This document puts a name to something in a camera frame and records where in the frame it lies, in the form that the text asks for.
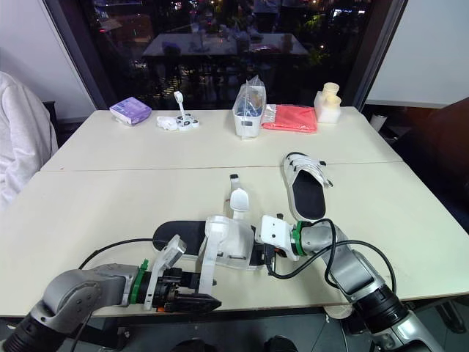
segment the gray robot arm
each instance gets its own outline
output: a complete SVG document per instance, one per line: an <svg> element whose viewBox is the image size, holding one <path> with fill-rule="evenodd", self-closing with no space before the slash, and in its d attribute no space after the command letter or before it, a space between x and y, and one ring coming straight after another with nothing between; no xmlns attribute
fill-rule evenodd
<svg viewBox="0 0 469 352"><path fill-rule="evenodd" d="M372 339L384 351L444 352L416 315L385 284L369 261L345 243L347 236L334 225L336 247L330 275L345 298L363 318ZM299 221L294 227L272 216L262 218L256 240L280 249L291 260L312 256L332 243L329 223L314 226ZM328 264L330 251L322 259ZM265 258L269 265L271 258Z"/></svg>
<svg viewBox="0 0 469 352"><path fill-rule="evenodd" d="M122 264L65 271L47 286L43 298L13 334L0 343L0 351L56 351L101 307L138 303L162 307L166 312L209 312L219 307L221 302L209 295L178 293L178 286L197 288L199 284L198 274L171 268L184 250L185 244L175 235L161 251L151 273Z"/></svg>

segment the purple package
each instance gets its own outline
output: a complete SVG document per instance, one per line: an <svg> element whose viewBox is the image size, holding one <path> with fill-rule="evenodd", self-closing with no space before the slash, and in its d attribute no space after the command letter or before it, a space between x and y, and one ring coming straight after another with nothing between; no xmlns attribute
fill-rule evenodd
<svg viewBox="0 0 469 352"><path fill-rule="evenodd" d="M152 109L149 106L146 106L134 97L118 102L111 106L109 110L111 110L111 113L120 122L123 122L126 125L136 125L148 118L152 113Z"/></svg>

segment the slipper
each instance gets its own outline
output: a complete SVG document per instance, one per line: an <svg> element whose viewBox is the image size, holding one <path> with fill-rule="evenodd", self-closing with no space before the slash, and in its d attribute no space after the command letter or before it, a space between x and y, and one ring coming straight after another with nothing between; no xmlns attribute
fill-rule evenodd
<svg viewBox="0 0 469 352"><path fill-rule="evenodd" d="M324 161L293 152L284 159L284 177L290 210L297 220L311 221L325 215L324 187L331 187L322 173Z"/></svg>

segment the cable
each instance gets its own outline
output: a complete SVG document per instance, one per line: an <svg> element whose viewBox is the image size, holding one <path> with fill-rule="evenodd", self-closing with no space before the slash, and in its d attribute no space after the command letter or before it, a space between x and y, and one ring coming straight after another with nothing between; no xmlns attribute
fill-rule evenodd
<svg viewBox="0 0 469 352"><path fill-rule="evenodd" d="M349 346L347 344L347 338L345 337L345 331L344 331L344 327L342 325L342 320L339 320L339 324L340 324L340 329L342 331L342 336L344 337L345 352L349 352Z"/></svg>
<svg viewBox="0 0 469 352"><path fill-rule="evenodd" d="M325 267L325 272L324 272L324 280L332 287L334 288L339 288L335 283L333 283L329 279L329 274L330 274L330 269L332 268L332 262L334 261L334 256L336 255L336 243L337 243L337 234L336 234L336 227L332 220L323 218L318 221L315 221L311 226L313 227L316 224L320 224L321 222L327 222L329 223L330 226L330 231L332 232L332 244L330 245L330 255L329 255L329 261L328 264Z"/></svg>
<svg viewBox="0 0 469 352"><path fill-rule="evenodd" d="M89 319L91 318L92 315L93 315L93 312L89 313L88 317L85 319L85 321L84 321L83 325L81 326L80 330L78 330L78 332L75 336L75 339L73 340L72 347L70 348L70 352L73 352L75 350L76 345L78 344L78 340L80 339L81 333L85 329L85 327L88 324Z"/></svg>
<svg viewBox="0 0 469 352"><path fill-rule="evenodd" d="M383 259L384 263L388 267L389 274L391 275L391 289L394 294L396 294L396 274L394 273L394 269L389 262L388 258L382 253L377 247L373 246L372 244L364 241L358 241L358 240L345 240L345 241L339 241L336 242L336 247L338 246L345 246L347 244L359 244L361 246L368 247L370 249L373 249L376 253L379 254L379 256ZM297 276L302 270L308 267L312 262L314 262L317 258L321 257L324 253L327 251L330 251L332 245L327 246L323 249L321 249L319 252L317 252L315 255L313 255L311 258L309 258L307 261L305 261L301 266L296 268L294 271L292 271L289 274L285 275L280 275L277 274L271 267L270 265L270 256L267 255L267 247L264 246L264 257L266 259L265 261L265 266L267 267L267 271L269 272L269 275L277 278L277 279L291 279L294 276Z"/></svg>
<svg viewBox="0 0 469 352"><path fill-rule="evenodd" d="M127 243L133 243L133 242L153 242L153 238L133 238L133 239L131 239L131 240L125 240L125 241L116 242L116 243L110 244L110 245L108 245L108 246L106 246L106 247L97 249L96 251L94 251L93 253L91 253L91 254L85 259L84 262L82 262L82 264L78 267L78 269L83 269L83 267L84 267L91 259L93 259L93 258L96 257L99 253L104 252L104 251L107 250L107 249L110 249L110 248L113 248L113 247L116 247L116 246L120 246L121 244L127 244Z"/></svg>

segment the pink towel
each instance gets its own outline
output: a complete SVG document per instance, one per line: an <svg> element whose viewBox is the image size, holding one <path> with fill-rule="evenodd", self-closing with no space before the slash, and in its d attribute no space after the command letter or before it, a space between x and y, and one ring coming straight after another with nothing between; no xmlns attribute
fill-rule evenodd
<svg viewBox="0 0 469 352"><path fill-rule="evenodd" d="M313 108L277 105L275 122L264 122L262 127L269 130L315 133L316 114Z"/></svg>

